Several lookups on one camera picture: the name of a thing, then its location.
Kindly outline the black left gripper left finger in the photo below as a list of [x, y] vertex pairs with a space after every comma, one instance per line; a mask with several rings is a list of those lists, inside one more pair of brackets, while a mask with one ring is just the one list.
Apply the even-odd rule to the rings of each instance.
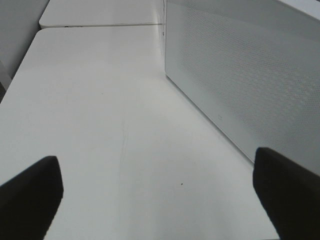
[[64, 194], [58, 158], [46, 156], [0, 186], [0, 238], [42, 240]]

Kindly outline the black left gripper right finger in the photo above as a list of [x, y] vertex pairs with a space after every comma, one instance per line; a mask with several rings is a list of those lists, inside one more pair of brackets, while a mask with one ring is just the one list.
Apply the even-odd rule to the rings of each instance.
[[320, 238], [320, 177], [268, 147], [255, 153], [253, 188], [281, 240]]

